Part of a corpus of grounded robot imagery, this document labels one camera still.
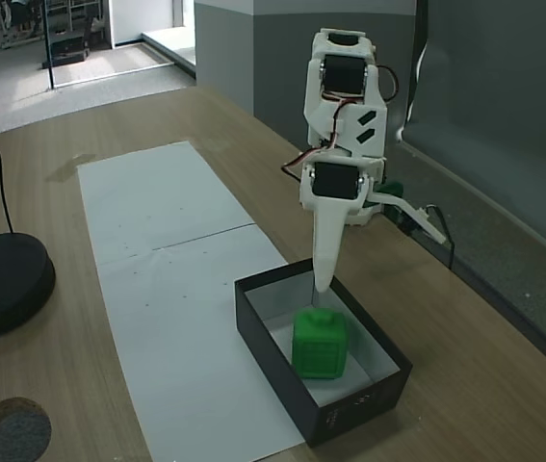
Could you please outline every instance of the open box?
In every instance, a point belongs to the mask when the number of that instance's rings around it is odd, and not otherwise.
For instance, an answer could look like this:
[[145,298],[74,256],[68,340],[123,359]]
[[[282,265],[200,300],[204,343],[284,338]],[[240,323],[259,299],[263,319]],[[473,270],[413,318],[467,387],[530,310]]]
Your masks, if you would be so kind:
[[[395,407],[411,363],[336,278],[317,293],[311,260],[236,281],[235,292],[238,330],[309,446]],[[346,318],[347,363],[334,380],[303,380],[291,364],[294,315],[314,305]]]

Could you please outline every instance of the green object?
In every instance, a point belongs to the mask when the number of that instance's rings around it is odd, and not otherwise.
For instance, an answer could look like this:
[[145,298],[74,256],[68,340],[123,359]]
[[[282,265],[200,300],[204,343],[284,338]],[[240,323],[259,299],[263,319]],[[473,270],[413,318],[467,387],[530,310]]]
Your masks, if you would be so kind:
[[[403,198],[404,187],[401,182],[393,180],[387,181],[383,185],[376,186],[374,191],[376,193],[390,194],[396,197]],[[373,204],[371,202],[365,203],[365,207],[372,207],[374,205],[376,204]],[[399,215],[401,214],[401,212],[399,211],[399,209],[397,209],[397,207],[393,205],[384,205],[383,214],[393,223],[397,223],[399,221]]]
[[292,365],[301,378],[338,378],[347,355],[348,333],[341,313],[317,308],[296,314]]

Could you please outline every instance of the white robotic arm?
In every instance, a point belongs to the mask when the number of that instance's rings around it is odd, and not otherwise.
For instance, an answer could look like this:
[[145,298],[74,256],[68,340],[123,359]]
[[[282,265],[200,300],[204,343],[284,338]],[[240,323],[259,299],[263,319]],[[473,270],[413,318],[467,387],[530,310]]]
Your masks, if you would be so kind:
[[375,48],[365,34],[333,29],[316,34],[304,103],[313,149],[304,159],[300,202],[314,213],[313,267],[320,293],[332,280],[345,225],[366,224],[383,204],[402,209],[436,241],[446,241],[426,212],[377,192],[387,112]]

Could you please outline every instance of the table surface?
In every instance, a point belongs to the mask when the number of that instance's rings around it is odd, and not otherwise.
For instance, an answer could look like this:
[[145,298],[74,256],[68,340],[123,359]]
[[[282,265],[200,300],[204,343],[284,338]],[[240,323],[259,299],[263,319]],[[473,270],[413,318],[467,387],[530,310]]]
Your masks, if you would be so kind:
[[[58,277],[46,307],[0,337],[0,400],[32,399],[52,422],[41,460],[151,460],[108,324],[76,167],[183,140],[286,260],[310,257],[312,216],[279,171],[297,150],[209,90],[0,134],[14,226],[46,244]],[[394,411],[271,462],[546,461],[546,358],[495,309],[384,218],[347,230],[337,276],[414,369]]]

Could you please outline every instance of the round black base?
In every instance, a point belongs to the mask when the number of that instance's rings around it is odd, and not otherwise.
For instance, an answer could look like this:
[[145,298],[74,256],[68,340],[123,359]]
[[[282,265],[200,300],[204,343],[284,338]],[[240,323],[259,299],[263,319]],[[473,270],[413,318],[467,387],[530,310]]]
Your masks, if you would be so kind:
[[40,241],[26,234],[0,234],[0,334],[39,311],[55,280],[54,265]]

